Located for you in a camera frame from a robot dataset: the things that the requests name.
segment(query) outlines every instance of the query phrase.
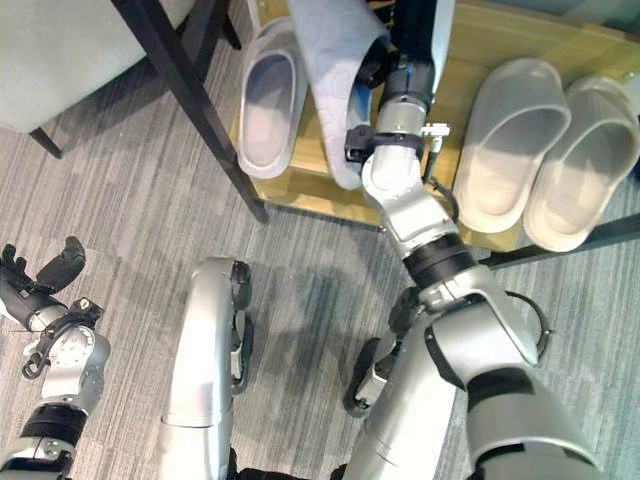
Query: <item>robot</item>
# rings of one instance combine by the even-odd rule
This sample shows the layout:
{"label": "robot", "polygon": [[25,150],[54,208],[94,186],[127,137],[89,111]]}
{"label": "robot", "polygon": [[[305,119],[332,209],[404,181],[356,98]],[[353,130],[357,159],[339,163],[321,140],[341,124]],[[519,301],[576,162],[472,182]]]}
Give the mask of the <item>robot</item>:
{"label": "robot", "polygon": [[[374,45],[359,75],[369,87],[384,80],[384,94],[376,129],[353,125],[345,155],[362,165],[365,194],[416,286],[397,303],[389,331],[361,352],[344,404],[366,418],[349,463],[332,480],[433,478],[456,388],[468,394],[474,468],[468,480],[604,479],[583,435],[536,379],[548,328],[543,326],[536,342],[507,293],[473,259],[454,220],[425,188],[429,182],[445,193],[456,216],[455,199],[430,173],[448,126],[426,123],[453,13],[454,0],[398,0],[391,27],[397,52]],[[425,136],[432,144],[422,174]],[[27,349],[25,376],[50,367],[41,403],[0,461],[0,479],[60,480],[100,397],[109,344],[95,332],[99,307],[81,299],[67,309],[51,297],[84,264],[77,240],[68,239],[35,281],[24,264],[14,260],[12,247],[5,248],[0,313],[42,332]],[[252,324],[244,314],[249,277],[248,267],[231,259],[208,259],[192,277],[162,418],[161,478],[292,478],[238,473],[230,446],[232,394],[246,385],[251,352]],[[203,341],[208,348],[186,348]],[[194,357],[202,352],[206,357]]]}

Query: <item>gray carpet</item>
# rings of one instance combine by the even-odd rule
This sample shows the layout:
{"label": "gray carpet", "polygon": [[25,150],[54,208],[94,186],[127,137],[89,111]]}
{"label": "gray carpet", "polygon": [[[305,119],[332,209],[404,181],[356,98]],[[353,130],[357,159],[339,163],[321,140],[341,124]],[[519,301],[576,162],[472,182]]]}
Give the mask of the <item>gray carpet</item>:
{"label": "gray carpet", "polygon": [[[232,2],[241,38],[250,22]],[[240,53],[221,42],[208,89],[228,125]],[[78,480],[152,479],[154,446],[180,330],[189,274],[208,255],[253,269],[256,345],[250,385],[235,402],[241,466],[326,479],[349,458],[360,422],[341,396],[360,346],[380,334],[409,284],[377,231],[269,206],[249,215],[195,129],[143,62],[45,125],[57,161],[27,136],[0,130],[0,240],[31,272],[77,235],[80,278],[60,298],[106,308],[112,344],[102,401],[86,427]],[[607,218],[637,212],[640,188],[623,184]],[[533,296],[558,331],[540,376],[575,415],[615,479],[640,478],[640,242],[499,273]],[[41,381],[21,377],[30,335],[6,320],[0,336],[0,448],[19,435]],[[459,395],[438,478],[469,465]]]}

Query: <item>gray cushion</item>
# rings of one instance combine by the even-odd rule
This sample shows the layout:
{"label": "gray cushion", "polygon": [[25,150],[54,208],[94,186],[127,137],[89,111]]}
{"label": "gray cushion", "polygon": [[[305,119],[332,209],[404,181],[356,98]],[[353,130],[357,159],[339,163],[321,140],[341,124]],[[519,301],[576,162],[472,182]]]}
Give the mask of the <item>gray cushion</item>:
{"label": "gray cushion", "polygon": [[[178,25],[194,0],[162,0]],[[30,132],[144,57],[109,0],[2,0],[0,124]]]}

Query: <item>white slipper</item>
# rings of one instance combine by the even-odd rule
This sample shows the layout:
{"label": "white slipper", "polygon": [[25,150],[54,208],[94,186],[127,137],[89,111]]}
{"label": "white slipper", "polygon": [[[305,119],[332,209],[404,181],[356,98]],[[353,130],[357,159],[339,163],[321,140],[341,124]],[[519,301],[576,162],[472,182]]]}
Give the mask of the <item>white slipper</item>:
{"label": "white slipper", "polygon": [[[371,45],[389,43],[389,32],[363,0],[288,0],[322,128],[325,153],[336,183],[345,189],[362,185],[361,166],[344,154],[347,130],[357,103],[370,92],[354,92],[354,83]],[[368,123],[369,112],[357,113]]]}
{"label": "white slipper", "polygon": [[571,125],[547,153],[524,215],[529,238],[557,252],[584,242],[640,151],[638,121],[621,85],[592,75],[566,96]]}
{"label": "white slipper", "polygon": [[515,224],[545,152],[570,119],[551,64],[521,58],[491,72],[471,112],[453,189],[462,223],[487,233]]}
{"label": "white slipper", "polygon": [[291,19],[269,22],[243,64],[238,163],[247,174],[273,178],[287,168],[307,87]]}

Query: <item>wooden shelf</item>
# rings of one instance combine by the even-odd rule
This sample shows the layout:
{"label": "wooden shelf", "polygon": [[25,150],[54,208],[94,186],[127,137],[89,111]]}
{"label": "wooden shelf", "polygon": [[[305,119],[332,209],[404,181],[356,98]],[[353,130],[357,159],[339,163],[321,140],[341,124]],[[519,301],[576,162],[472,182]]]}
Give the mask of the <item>wooden shelf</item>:
{"label": "wooden shelf", "polygon": [[[286,1],[260,0],[259,13],[263,24],[285,16],[288,14]],[[445,185],[453,184],[469,113],[480,84],[498,65],[524,56],[551,62],[565,85],[592,73],[623,82],[625,74],[640,65],[640,39],[520,8],[459,0],[447,65],[429,116],[429,121],[446,122],[453,129],[445,140],[435,170],[436,177]],[[380,95],[381,89],[374,92],[373,112],[377,112]],[[231,132],[234,142],[236,122],[237,118]],[[332,217],[379,224],[378,214],[368,206],[361,190],[343,190],[333,181],[310,90],[290,167],[278,178],[253,179],[253,182],[264,200]],[[520,223],[496,234],[473,232],[461,226],[465,242],[494,251],[512,250],[520,230]]]}

